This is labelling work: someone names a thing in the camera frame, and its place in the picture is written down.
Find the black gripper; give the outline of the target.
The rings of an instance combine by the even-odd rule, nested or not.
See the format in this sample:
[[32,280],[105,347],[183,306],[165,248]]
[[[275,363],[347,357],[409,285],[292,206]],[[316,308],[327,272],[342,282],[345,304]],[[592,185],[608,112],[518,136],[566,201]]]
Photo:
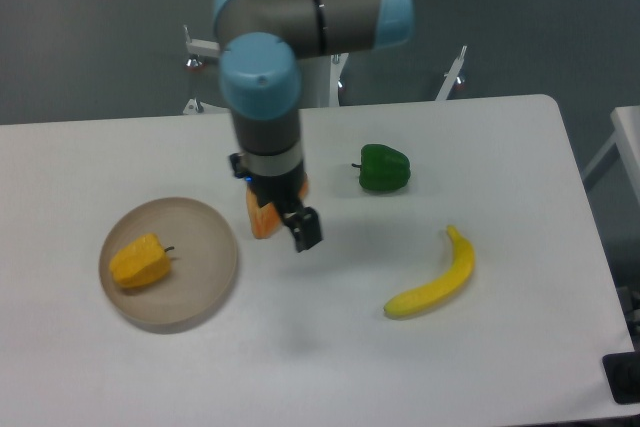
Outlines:
[[301,189],[305,180],[304,161],[298,154],[286,160],[285,154],[259,156],[237,152],[229,156],[233,175],[244,180],[263,208],[272,204],[294,239],[297,252],[316,246],[323,240],[318,213],[305,207]]

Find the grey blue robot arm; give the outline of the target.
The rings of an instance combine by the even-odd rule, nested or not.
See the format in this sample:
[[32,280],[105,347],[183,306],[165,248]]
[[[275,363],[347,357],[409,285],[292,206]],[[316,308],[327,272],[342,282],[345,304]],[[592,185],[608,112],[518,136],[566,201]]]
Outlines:
[[231,168],[275,209],[298,251],[322,239],[318,213],[300,196],[299,62],[400,45],[414,25],[413,0],[214,0],[219,85],[239,146]]

